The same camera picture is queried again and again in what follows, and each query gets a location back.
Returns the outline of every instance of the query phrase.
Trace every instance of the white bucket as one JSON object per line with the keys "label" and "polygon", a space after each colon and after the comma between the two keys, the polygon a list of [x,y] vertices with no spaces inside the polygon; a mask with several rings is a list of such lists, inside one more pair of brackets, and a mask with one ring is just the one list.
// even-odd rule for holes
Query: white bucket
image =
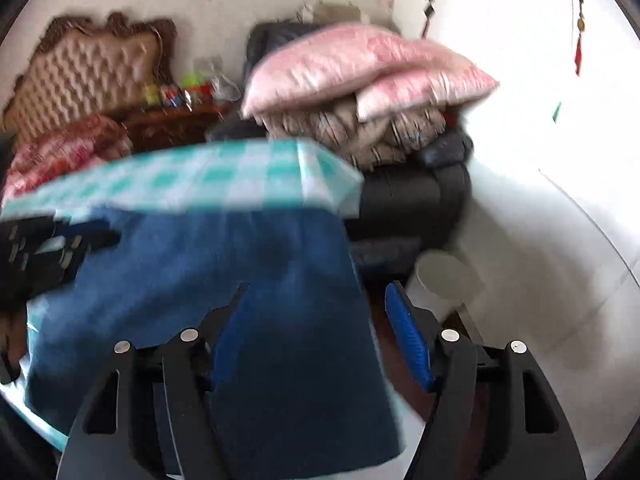
{"label": "white bucket", "polygon": [[431,310],[442,323],[463,303],[470,303],[482,288],[468,265],[444,251],[428,251],[415,262],[406,294],[419,308]]}

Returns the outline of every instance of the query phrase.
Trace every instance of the pile of clothes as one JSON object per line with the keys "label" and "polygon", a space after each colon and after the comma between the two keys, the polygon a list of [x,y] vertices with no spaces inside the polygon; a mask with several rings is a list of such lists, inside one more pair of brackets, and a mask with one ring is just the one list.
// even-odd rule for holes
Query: pile of clothes
{"label": "pile of clothes", "polygon": [[242,114],[263,125],[270,139],[309,137],[372,170],[404,162],[444,131],[444,108],[497,85],[434,41],[343,23],[264,58],[249,79]]}

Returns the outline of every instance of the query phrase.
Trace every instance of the red tassel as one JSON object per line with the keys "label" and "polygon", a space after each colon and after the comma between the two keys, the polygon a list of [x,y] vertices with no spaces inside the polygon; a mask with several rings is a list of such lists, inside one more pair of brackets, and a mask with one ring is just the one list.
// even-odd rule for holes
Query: red tassel
{"label": "red tassel", "polygon": [[582,67],[582,34],[578,36],[578,45],[575,48],[575,75],[580,76]]}

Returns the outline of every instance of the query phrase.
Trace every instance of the red patterned cloth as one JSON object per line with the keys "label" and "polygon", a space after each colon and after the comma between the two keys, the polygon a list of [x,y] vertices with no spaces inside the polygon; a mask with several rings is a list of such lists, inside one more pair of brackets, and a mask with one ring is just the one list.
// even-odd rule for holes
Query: red patterned cloth
{"label": "red patterned cloth", "polygon": [[124,128],[97,114],[49,130],[36,142],[18,146],[2,203],[56,177],[130,155],[130,146]]}

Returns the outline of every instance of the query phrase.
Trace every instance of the hanging ornament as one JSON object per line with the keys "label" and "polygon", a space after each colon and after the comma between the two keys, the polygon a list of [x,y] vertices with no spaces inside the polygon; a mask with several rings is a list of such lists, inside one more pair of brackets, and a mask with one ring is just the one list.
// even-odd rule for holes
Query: hanging ornament
{"label": "hanging ornament", "polygon": [[584,14],[582,13],[582,4],[584,0],[578,0],[580,3],[580,17],[578,18],[578,44],[575,48],[575,75],[580,76],[582,68],[582,33],[584,32]]}

